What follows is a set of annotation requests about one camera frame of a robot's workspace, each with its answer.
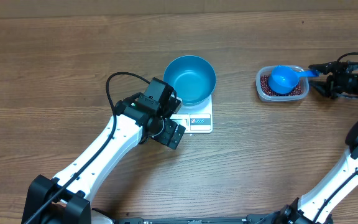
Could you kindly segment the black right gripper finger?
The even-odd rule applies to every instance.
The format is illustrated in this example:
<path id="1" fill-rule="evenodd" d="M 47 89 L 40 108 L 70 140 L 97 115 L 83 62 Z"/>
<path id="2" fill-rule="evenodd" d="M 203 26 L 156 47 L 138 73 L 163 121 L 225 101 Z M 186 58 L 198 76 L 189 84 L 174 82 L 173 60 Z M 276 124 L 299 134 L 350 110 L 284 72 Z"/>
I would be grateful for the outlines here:
<path id="1" fill-rule="evenodd" d="M 323 97 L 330 99 L 337 98 L 333 82 L 309 81 L 309 84 Z"/>
<path id="2" fill-rule="evenodd" d="M 327 75 L 336 71 L 337 62 L 335 61 L 321 64 L 312 64 L 308 68 L 310 70 L 316 70 L 318 73 L 322 73 L 323 75 Z"/>

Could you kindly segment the blue plastic measuring scoop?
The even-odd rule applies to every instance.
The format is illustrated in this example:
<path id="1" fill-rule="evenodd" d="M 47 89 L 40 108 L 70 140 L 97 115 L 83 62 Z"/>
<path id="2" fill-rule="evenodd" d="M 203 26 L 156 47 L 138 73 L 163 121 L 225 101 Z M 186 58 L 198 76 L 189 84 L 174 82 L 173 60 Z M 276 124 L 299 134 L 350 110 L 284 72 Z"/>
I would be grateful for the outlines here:
<path id="1" fill-rule="evenodd" d="M 278 65 L 272 70 L 268 85 L 274 92 L 284 95 L 291 92 L 299 84 L 300 78 L 314 78 L 318 76 L 319 73 L 316 70 L 296 72 L 288 66 Z"/>

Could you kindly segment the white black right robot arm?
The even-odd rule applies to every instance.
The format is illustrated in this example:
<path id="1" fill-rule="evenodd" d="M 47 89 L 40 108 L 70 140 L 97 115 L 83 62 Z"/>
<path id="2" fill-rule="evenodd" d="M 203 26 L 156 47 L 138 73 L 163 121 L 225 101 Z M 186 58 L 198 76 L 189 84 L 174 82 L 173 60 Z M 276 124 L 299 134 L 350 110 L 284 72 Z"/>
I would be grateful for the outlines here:
<path id="1" fill-rule="evenodd" d="M 278 86 L 292 87 L 294 78 L 314 78 L 326 75 L 324 82 L 310 84 L 324 97 L 358 98 L 358 62 L 337 60 L 312 64 L 307 71 L 295 72 L 279 65 L 272 70 L 269 87 L 278 93 Z M 358 186 L 358 122 L 346 136 L 346 149 L 337 164 L 308 193 L 259 220 L 259 223 L 332 223 L 332 210 Z"/>

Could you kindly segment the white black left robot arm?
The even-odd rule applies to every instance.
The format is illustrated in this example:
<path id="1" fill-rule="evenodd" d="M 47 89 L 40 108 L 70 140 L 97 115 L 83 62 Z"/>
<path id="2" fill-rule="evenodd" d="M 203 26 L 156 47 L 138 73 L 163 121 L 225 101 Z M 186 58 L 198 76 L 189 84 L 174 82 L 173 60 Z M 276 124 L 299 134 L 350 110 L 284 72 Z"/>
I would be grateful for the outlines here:
<path id="1" fill-rule="evenodd" d="M 171 120 L 181 100 L 172 86 L 153 78 L 144 93 L 113 106 L 103 132 L 68 167 L 52 179 L 42 175 L 31 183 L 23 223 L 113 223 L 93 209 L 97 191 L 117 163 L 138 144 L 153 139 L 176 149 L 185 127 Z"/>

